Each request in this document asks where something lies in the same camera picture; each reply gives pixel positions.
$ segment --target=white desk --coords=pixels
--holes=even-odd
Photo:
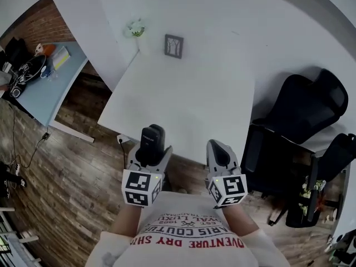
[[[70,135],[94,142],[92,137],[55,121],[62,102],[88,58],[77,42],[53,44],[56,45],[56,49],[52,55],[55,55],[62,46],[65,46],[70,54],[70,58],[56,71],[58,77],[52,81],[38,78],[29,82],[17,101],[42,125],[50,125]]]
[[[214,54],[192,63],[138,53],[98,123],[136,140],[155,123],[175,154],[204,164],[207,141],[217,139],[241,162],[254,96],[254,79],[239,74],[241,66],[237,57]]]

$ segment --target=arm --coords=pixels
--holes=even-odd
[[[238,236],[245,236],[257,231],[259,227],[241,205],[230,205],[223,208],[222,212],[232,232]]]
[[[142,208],[126,205],[120,210],[109,232],[134,238],[137,234]]]
[[[7,85],[0,86],[0,91],[7,91],[7,90],[9,90],[9,87]]]
[[[141,210],[141,207],[132,205],[122,207],[109,232],[101,233],[100,241],[90,254],[86,267],[113,266],[136,236]]]
[[[259,266],[287,267],[290,266],[284,255],[273,244],[257,224],[245,213],[239,204],[223,208],[222,212],[230,229],[241,236],[244,244],[250,249]]]

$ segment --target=power outlet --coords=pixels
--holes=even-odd
[[[48,140],[48,138],[50,137],[50,134],[48,132],[46,132],[43,136],[42,139],[43,140]]]
[[[123,135],[123,134],[117,136],[117,142],[118,142],[118,143],[120,143],[120,142],[119,142],[119,139],[122,139],[122,144],[123,144],[124,142],[127,142],[127,141],[130,140],[127,136],[125,136],[125,135]]]

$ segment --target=table leg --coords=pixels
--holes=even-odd
[[[19,243],[30,243],[32,241],[38,240],[38,236],[30,236],[29,238],[21,238],[18,240]]]
[[[78,131],[70,128],[70,127],[67,127],[67,126],[65,126],[65,125],[63,125],[63,124],[61,124],[61,123],[59,123],[57,121],[52,121],[50,123],[50,126],[55,127],[55,128],[57,128],[57,129],[59,129],[61,131],[64,131],[64,132],[66,132],[66,133],[68,133],[68,134],[70,134],[72,136],[79,137],[82,140],[86,140],[88,142],[94,142],[94,139],[92,137],[87,136],[85,134],[82,134],[81,132],[78,132]]]

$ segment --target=orange object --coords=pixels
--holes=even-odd
[[[53,51],[55,51],[56,46],[53,44],[46,44],[43,46],[43,55],[46,55],[47,57],[50,57]]]

